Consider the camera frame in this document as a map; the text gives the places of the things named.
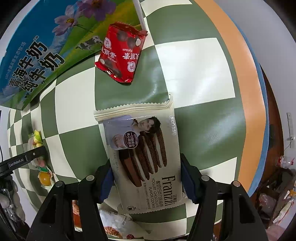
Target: snack bag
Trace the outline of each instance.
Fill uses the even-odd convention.
[[[34,130],[34,132],[29,135],[28,150],[32,150],[40,146],[43,146],[41,135],[37,130]],[[46,165],[45,157],[37,157],[31,161],[31,163],[40,171],[38,178],[42,187],[45,189],[51,189],[54,185],[54,178],[51,170]]]
[[[72,201],[72,210],[75,230],[82,232],[78,201]],[[102,209],[99,212],[106,234],[123,239],[141,238],[147,234],[130,217]]]
[[[173,99],[96,111],[123,213],[182,204],[181,161]]]
[[[95,65],[120,83],[131,83],[147,31],[139,31],[125,23],[113,23]]]
[[[105,210],[100,210],[100,216],[106,234],[123,239],[141,238],[147,234],[128,216]]]

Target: red snack package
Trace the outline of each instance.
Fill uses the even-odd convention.
[[[125,23],[110,24],[95,65],[117,82],[131,83],[146,36]]]

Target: cookie image on package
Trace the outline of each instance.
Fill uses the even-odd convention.
[[[157,165],[158,154],[154,150],[153,143],[152,143],[150,137],[146,133],[144,134],[144,136],[145,136],[145,142],[149,148],[149,152],[150,152],[151,159],[153,162],[154,170],[156,173],[156,172],[158,172],[158,165]]]
[[[106,227],[104,227],[104,229],[105,229],[106,234],[122,238],[122,235],[116,229],[114,229],[110,226],[106,226]]]
[[[119,159],[127,177],[136,186],[150,179],[150,174],[167,166],[163,134],[159,128],[154,134],[141,133],[138,145],[133,149],[119,150]]]

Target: wall switch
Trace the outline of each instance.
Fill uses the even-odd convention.
[[[294,129],[293,129],[293,120],[292,115],[290,112],[287,112],[287,118],[288,118],[288,128],[289,128],[289,134],[290,134],[290,140],[291,138],[294,138]],[[290,143],[290,148],[295,147],[295,140],[293,139]]]

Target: packaged candy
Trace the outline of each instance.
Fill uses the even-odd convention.
[[[259,196],[259,203],[260,203],[260,206],[262,207],[262,210],[266,214],[271,215],[274,209],[274,206],[276,205],[276,200],[264,193],[261,193]]]
[[[145,213],[183,204],[172,97],[162,104],[130,104],[95,111],[94,116],[104,125],[122,213]]]
[[[120,83],[131,83],[147,31],[139,31],[125,23],[113,23],[95,65]]]
[[[42,138],[40,132],[34,130],[32,134],[29,135],[28,140],[28,150],[43,146]],[[38,178],[42,187],[45,189],[51,189],[54,185],[54,177],[51,170],[46,165],[45,157],[40,156],[31,161],[32,165],[35,166],[40,172]]]

